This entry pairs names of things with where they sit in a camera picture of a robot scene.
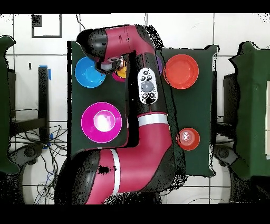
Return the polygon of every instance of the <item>white stripe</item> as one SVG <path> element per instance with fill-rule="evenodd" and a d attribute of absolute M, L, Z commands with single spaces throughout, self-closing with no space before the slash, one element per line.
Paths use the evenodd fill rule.
<path fill-rule="evenodd" d="M 148 114 L 138 118 L 139 127 L 148 124 L 167 124 L 167 115 L 165 114 Z"/>
<path fill-rule="evenodd" d="M 115 167 L 115 172 L 114 172 L 114 188 L 112 194 L 117 194 L 120 188 L 120 161 L 118 154 L 116 150 L 112 150 L 112 156 L 114 160 L 114 167 Z"/>

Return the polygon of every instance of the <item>yellow bowl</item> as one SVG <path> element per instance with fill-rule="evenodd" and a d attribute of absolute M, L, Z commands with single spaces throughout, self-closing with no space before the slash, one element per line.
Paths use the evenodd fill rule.
<path fill-rule="evenodd" d="M 120 78 L 125 79 L 127 77 L 127 67 L 124 66 L 120 70 L 117 69 L 117 75 Z"/>

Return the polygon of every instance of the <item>magenta bowl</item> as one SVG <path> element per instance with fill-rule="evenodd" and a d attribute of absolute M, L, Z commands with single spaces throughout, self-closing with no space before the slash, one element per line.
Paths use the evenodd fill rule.
<path fill-rule="evenodd" d="M 81 126 L 84 134 L 93 142 L 107 143 L 119 135 L 122 117 L 114 105 L 96 102 L 83 113 Z"/>

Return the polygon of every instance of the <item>control button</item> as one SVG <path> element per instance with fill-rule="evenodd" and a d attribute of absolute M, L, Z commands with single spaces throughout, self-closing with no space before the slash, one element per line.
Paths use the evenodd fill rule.
<path fill-rule="evenodd" d="M 154 84 L 151 81 L 144 81 L 141 85 L 143 92 L 151 92 L 154 89 Z"/>

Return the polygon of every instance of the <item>red bowl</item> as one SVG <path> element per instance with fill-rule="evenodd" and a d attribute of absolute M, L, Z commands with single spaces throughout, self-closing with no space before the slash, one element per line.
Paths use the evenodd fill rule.
<path fill-rule="evenodd" d="M 187 151 L 194 150 L 200 143 L 200 135 L 193 128 L 184 128 L 176 136 L 178 145 Z"/>
<path fill-rule="evenodd" d="M 198 79 L 199 67 L 191 56 L 178 54 L 167 61 L 163 75 L 172 87 L 187 89 Z"/>

